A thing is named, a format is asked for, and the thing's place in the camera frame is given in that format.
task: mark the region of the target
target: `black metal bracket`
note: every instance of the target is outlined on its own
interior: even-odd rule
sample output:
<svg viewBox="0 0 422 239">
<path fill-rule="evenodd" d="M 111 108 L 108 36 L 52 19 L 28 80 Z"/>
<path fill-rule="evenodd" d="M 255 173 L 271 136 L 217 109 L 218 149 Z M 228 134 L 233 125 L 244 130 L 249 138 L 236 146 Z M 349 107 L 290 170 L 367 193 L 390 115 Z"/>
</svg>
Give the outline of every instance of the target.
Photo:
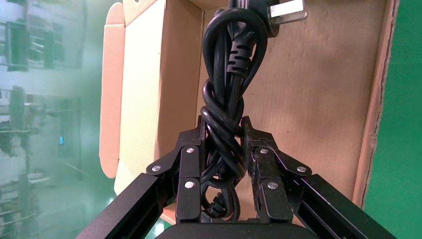
<svg viewBox="0 0 422 239">
<path fill-rule="evenodd" d="M 308 166 L 281 152 L 272 135 L 254 129 L 249 117 L 241 126 L 257 218 L 200 223 L 208 215 L 201 213 L 206 149 L 205 123 L 199 118 L 197 128 L 181 132 L 175 149 L 149 165 L 147 174 L 141 173 L 77 238 L 142 238 L 163 208 L 177 201 L 177 224 L 159 238 L 215 238 L 223 232 L 232 238 L 244 233 L 265 238 L 271 232 L 292 239 L 395 239 Z M 291 224 L 293 214 L 308 230 Z"/>
</svg>

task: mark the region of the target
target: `cardboard flap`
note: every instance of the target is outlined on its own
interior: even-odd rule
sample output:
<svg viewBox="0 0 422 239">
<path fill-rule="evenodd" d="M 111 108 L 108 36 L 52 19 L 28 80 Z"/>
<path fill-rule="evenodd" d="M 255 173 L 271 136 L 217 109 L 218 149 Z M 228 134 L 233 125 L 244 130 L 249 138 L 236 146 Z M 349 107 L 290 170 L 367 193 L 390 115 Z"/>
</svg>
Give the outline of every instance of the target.
<svg viewBox="0 0 422 239">
<path fill-rule="evenodd" d="M 115 3 L 104 26 L 103 76 L 100 116 L 100 162 L 104 174 L 114 178 L 120 146 L 121 87 L 124 56 L 123 5 Z"/>
<path fill-rule="evenodd" d="M 124 20 L 128 26 L 157 0 L 123 0 Z"/>
<path fill-rule="evenodd" d="M 378 60 L 375 67 L 374 83 L 372 84 L 371 99 L 369 101 L 368 116 L 363 134 L 362 148 L 356 173 L 356 183 L 353 191 L 353 203 L 363 208 L 366 189 L 369 184 L 372 159 L 377 145 L 377 135 L 381 120 L 384 96 L 384 84 L 387 77 L 388 64 L 391 56 L 391 43 L 397 17 L 399 2 L 387 1 L 384 18 L 384 28 L 381 32 Z"/>
<path fill-rule="evenodd" d="M 164 8 L 158 0 L 126 27 L 117 193 L 154 161 Z"/>
</svg>

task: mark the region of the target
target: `metal prong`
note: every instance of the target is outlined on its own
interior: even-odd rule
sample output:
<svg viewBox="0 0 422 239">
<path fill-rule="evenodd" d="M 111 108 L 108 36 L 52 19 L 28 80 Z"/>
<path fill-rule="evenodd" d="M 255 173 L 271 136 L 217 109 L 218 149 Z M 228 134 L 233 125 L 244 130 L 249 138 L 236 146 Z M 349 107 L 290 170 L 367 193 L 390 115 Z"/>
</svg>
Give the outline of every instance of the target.
<svg viewBox="0 0 422 239">
<path fill-rule="evenodd" d="M 285 23 L 294 22 L 294 21 L 301 21 L 301 20 L 305 20 L 307 16 L 308 16 L 307 12 L 299 11 L 299 12 L 295 12 L 295 13 L 291 13 L 287 15 L 273 17 L 271 19 L 271 23 L 280 25 L 280 24 L 285 24 Z"/>
<path fill-rule="evenodd" d="M 293 0 L 271 6 L 271 17 L 283 16 L 298 11 L 303 11 L 304 5 L 305 4 L 303 0 Z"/>
</svg>

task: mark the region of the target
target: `green wall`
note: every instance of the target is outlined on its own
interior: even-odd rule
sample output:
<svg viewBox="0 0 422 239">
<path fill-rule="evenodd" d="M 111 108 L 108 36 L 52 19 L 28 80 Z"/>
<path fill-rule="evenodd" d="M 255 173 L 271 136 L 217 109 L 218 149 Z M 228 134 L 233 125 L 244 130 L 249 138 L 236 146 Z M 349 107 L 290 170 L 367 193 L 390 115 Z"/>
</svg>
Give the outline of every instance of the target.
<svg viewBox="0 0 422 239">
<path fill-rule="evenodd" d="M 422 238 L 422 1 L 402 0 L 364 210 L 399 239 Z"/>
</svg>

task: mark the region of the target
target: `power plug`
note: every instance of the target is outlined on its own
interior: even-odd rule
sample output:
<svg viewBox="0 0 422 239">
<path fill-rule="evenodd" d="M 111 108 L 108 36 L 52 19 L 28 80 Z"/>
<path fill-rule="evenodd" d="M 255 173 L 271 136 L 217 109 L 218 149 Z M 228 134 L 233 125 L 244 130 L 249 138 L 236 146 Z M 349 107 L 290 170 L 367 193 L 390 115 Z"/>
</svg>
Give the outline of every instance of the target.
<svg viewBox="0 0 422 239">
<path fill-rule="evenodd" d="M 254 11 L 264 21 L 268 37 L 276 37 L 281 24 L 304 20 L 304 0 L 245 0 L 245 8 Z"/>
</svg>

